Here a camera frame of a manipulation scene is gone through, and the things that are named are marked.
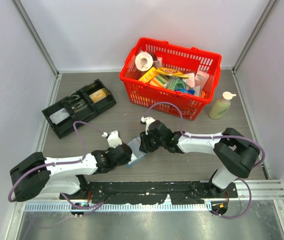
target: green soap bottle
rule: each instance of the green soap bottle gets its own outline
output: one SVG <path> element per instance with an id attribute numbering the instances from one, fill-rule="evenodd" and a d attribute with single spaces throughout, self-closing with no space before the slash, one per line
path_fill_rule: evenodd
<path id="1" fill-rule="evenodd" d="M 208 114 L 209 117 L 216 120 L 223 118 L 227 110 L 230 108 L 231 99 L 234 96 L 236 96 L 236 94 L 225 91 L 222 97 L 214 103 L 210 113 Z"/>

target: basket rim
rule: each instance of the basket rim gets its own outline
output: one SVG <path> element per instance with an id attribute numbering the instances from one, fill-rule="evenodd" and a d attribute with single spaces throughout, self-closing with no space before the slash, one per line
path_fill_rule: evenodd
<path id="1" fill-rule="evenodd" d="M 202 98 L 202 97 L 190 95 L 190 94 L 187 94 L 187 93 L 181 93 L 179 91 L 172 91 L 172 90 L 169 90 L 169 89 L 153 86 L 149 83 L 143 83 L 143 82 L 137 81 L 136 79 L 132 79 L 132 78 L 124 76 L 124 72 L 126 72 L 127 69 L 128 69 L 128 61 L 131 59 L 131 57 L 135 53 L 135 51 L 138 50 L 138 47 L 140 46 L 142 41 L 152 41 L 152 42 L 155 42 L 155 43 L 161 43 L 161 44 L 165 44 L 165 45 L 168 45 L 168 46 L 180 48 L 181 50 L 183 49 L 183 50 L 187 50 L 187 51 L 193 51 L 193 52 L 197 52 L 197 53 L 204 53 L 204 54 L 210 54 L 210 55 L 216 56 L 218 58 L 218 64 L 217 64 L 217 67 L 216 67 L 216 73 L 215 73 L 213 83 L 212 83 L 213 89 L 212 89 L 212 94 L 211 94 L 210 98 Z M 140 85 L 140 86 L 143 86 L 143 87 L 149 87 L 149 88 L 157 90 L 157 91 L 161 90 L 161 91 L 166 92 L 168 94 L 183 97 L 183 98 L 191 100 L 191 101 L 197 101 L 197 102 L 200 102 L 200 103 L 203 103 L 203 104 L 209 104 L 213 100 L 215 88 L 217 87 L 217 84 L 218 84 L 218 81 L 219 81 L 220 72 L 221 72 L 221 68 L 220 68 L 221 60 L 222 60 L 222 56 L 218 53 L 200 50 L 200 49 L 195 48 L 195 47 L 186 48 L 186 47 L 183 47 L 183 46 L 177 46 L 177 45 L 174 45 L 174 44 L 170 44 L 168 41 L 160 41 L 160 40 L 155 40 L 155 39 L 151 39 L 151 38 L 147 38 L 147 37 L 142 37 L 138 40 L 135 47 L 132 48 L 132 50 L 130 51 L 130 53 L 126 57 L 125 64 L 124 64 L 124 66 L 123 66 L 123 68 L 122 68 L 122 70 L 119 74 L 119 77 L 120 77 L 120 80 L 122 82 Z"/>

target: gray wood tabletop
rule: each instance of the gray wood tabletop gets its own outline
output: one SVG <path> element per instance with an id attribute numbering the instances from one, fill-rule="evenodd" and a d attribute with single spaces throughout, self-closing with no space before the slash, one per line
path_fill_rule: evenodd
<path id="1" fill-rule="evenodd" d="M 58 90 L 56 101 L 66 97 L 71 92 L 100 79 L 112 92 L 117 103 L 100 114 L 90 124 L 104 132 L 118 130 L 123 142 L 128 143 L 145 127 L 140 124 L 141 116 L 147 111 L 146 107 L 133 104 L 129 101 L 125 87 L 119 79 L 118 72 L 100 73 L 64 73 Z M 193 134 L 214 134 L 222 132 L 227 127 L 238 130 L 248 138 L 252 138 L 244 110 L 239 97 L 231 102 L 231 107 L 226 116 L 220 120 L 212 120 L 208 113 L 212 104 L 221 97 L 224 91 L 238 93 L 230 70 L 221 71 L 218 87 L 215 90 L 214 100 L 204 107 L 194 121 L 184 120 L 184 130 Z M 151 110 L 150 116 L 160 120 L 173 132 L 180 127 L 180 118 L 167 113 Z M 88 126 L 79 128 L 88 152 L 106 150 L 107 141 Z M 43 150 L 44 156 L 52 158 L 65 158 L 80 156 L 83 147 L 75 132 L 59 139 L 49 128 Z M 87 176 L 89 181 L 189 181 L 209 180 L 214 171 L 222 167 L 217 156 L 204 153 L 172 154 L 164 149 L 147 154 L 132 167 L 120 166 L 107 174 Z M 252 170 L 248 179 L 263 180 L 262 168 L 259 166 Z"/>

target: white pump head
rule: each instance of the white pump head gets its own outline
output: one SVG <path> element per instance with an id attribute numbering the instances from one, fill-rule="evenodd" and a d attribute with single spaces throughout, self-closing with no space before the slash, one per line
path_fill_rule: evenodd
<path id="1" fill-rule="evenodd" d="M 222 96 L 225 100 L 231 100 L 233 97 L 236 96 L 236 94 L 232 94 L 229 91 L 225 91 Z"/>

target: robotic arm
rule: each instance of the robotic arm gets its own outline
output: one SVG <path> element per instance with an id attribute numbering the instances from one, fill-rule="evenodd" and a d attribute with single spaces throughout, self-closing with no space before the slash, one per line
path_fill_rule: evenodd
<path id="1" fill-rule="evenodd" d="M 172 132 L 165 124 L 151 117 L 143 117 L 141 123 L 146 125 L 145 131 L 140 133 L 139 151 L 143 153 L 151 153 L 163 147 L 170 153 L 197 152 L 217 155 L 224 167 L 215 171 L 207 189 L 207 192 L 215 197 L 224 194 L 227 186 L 235 179 L 247 178 L 260 152 L 256 146 L 244 140 L 214 138 L 220 135 L 241 136 L 232 128 L 227 128 L 223 133 L 195 135 Z M 122 143 L 118 131 L 111 132 L 107 136 L 107 141 L 107 150 L 95 150 L 86 154 L 82 161 L 78 161 L 81 156 L 50 158 L 44 157 L 41 152 L 30 155 L 11 170 L 13 184 L 27 171 L 43 164 L 48 166 L 27 175 L 18 184 L 15 189 L 16 201 L 27 201 L 38 194 L 47 193 L 66 193 L 71 199 L 84 198 L 89 189 L 84 175 L 108 173 L 118 166 L 138 159 L 137 149 L 131 149 Z"/>

